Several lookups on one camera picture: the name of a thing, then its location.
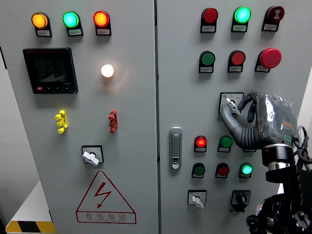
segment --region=yellow terminal block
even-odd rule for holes
[[[60,127],[58,129],[58,133],[62,134],[65,132],[67,129],[67,118],[66,118],[66,113],[64,110],[60,110],[57,115],[55,116],[55,119],[57,120],[57,126]]]

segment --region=white wall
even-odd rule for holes
[[[20,111],[0,56],[0,218],[6,226],[39,181]]]

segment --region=robotic arm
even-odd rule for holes
[[[304,129],[305,140],[300,146],[299,139],[294,137],[297,117],[285,99],[250,91],[237,106],[238,111],[241,112],[249,102],[252,104],[247,121],[251,123],[255,117],[254,127],[242,127],[232,116],[228,105],[221,107],[221,119],[240,148],[262,150],[262,163],[268,167],[266,180],[282,183],[284,193],[265,199],[259,214],[247,217],[248,229],[251,234],[266,234],[266,230],[273,234],[312,233],[312,199],[308,195],[310,202],[307,202],[302,196],[303,190],[306,195],[312,194],[312,191],[305,189],[311,187],[312,181],[312,173],[307,166],[312,160],[306,150],[306,131]],[[294,160],[296,154],[299,155],[297,165]]]

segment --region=warning sign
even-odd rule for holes
[[[92,180],[76,216],[79,223],[137,223],[135,211],[102,171]]]

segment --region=red terminal block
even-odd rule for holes
[[[111,127],[111,129],[109,130],[109,132],[111,134],[115,133],[117,128],[118,128],[118,121],[117,121],[117,112],[116,110],[111,110],[109,116],[109,126]]]

